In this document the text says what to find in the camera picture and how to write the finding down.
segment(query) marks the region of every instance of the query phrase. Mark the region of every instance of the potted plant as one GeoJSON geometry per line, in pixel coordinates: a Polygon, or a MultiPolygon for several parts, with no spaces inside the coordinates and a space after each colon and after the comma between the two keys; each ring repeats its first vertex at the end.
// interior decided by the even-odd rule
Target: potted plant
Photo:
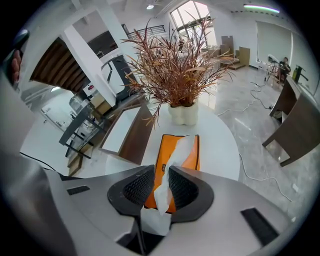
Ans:
{"type": "Polygon", "coordinates": [[[150,96],[157,104],[150,122],[158,120],[162,104],[169,104],[169,113],[175,124],[194,125],[198,119],[199,96],[210,93],[208,88],[214,86],[223,74],[229,74],[226,67],[217,63],[219,59],[229,57],[214,57],[214,51],[201,53],[206,39],[204,31],[210,23],[208,18],[203,19],[198,22],[201,33],[193,33],[190,38],[179,37],[178,40],[173,40],[174,34],[169,35],[169,40],[148,37],[147,24],[144,35],[134,30],[136,39],[123,40],[134,43],[138,51],[137,59],[131,58],[129,63],[133,71],[126,74],[130,81],[128,86],[150,96]],[[140,81],[133,79],[132,74],[140,81]]]}

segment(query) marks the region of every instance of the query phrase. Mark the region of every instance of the white pillar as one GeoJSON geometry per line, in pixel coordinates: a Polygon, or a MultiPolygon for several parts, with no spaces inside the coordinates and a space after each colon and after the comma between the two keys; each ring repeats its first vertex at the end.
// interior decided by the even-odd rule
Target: white pillar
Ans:
{"type": "Polygon", "coordinates": [[[103,63],[101,60],[73,25],[66,28],[61,36],[80,68],[102,97],[113,107],[116,104],[116,94],[103,77],[101,71],[103,63]]]}
{"type": "Polygon", "coordinates": [[[134,45],[131,42],[123,43],[122,39],[128,39],[127,34],[121,26],[121,23],[119,22],[114,11],[107,3],[107,0],[93,0],[93,2],[97,7],[97,11],[99,12],[104,24],[113,37],[116,45],[122,52],[124,59],[127,62],[131,62],[132,60],[128,57],[129,55],[136,60],[137,54],[135,52],[135,49],[133,48],[134,45]]]}

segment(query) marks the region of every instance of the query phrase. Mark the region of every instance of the ceiling light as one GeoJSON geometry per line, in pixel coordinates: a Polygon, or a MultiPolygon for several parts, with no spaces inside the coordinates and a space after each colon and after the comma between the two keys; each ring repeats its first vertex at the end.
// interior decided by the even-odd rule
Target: ceiling light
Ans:
{"type": "Polygon", "coordinates": [[[260,10],[274,12],[277,14],[280,13],[280,11],[278,11],[276,9],[272,9],[272,8],[268,8],[268,7],[264,7],[264,6],[251,5],[251,4],[244,4],[243,6],[244,6],[244,8],[248,8],[248,9],[260,9],[260,10]]]}
{"type": "Polygon", "coordinates": [[[54,91],[56,91],[56,90],[58,90],[58,89],[60,89],[60,87],[56,86],[56,87],[54,87],[54,88],[51,89],[51,92],[54,92],[54,91]]]}

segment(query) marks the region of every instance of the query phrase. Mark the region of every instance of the white desk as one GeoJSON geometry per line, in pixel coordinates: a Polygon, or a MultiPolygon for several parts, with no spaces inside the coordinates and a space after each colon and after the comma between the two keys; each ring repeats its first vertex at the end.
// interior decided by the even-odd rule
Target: white desk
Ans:
{"type": "MultiPolygon", "coordinates": [[[[198,122],[194,126],[174,125],[168,105],[160,109],[159,126],[152,129],[141,165],[155,165],[163,134],[195,135],[200,137],[200,171],[237,181],[240,172],[238,147],[229,128],[213,111],[199,103],[198,122]]],[[[122,172],[137,167],[108,156],[105,174],[122,172]]]]}

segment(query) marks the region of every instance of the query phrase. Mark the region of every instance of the white vase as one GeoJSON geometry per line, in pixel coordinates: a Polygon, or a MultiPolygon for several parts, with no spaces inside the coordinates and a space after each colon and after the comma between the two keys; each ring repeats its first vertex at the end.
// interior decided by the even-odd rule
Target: white vase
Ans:
{"type": "Polygon", "coordinates": [[[198,121],[198,102],[189,107],[169,105],[169,113],[175,125],[194,126],[198,121]]]}

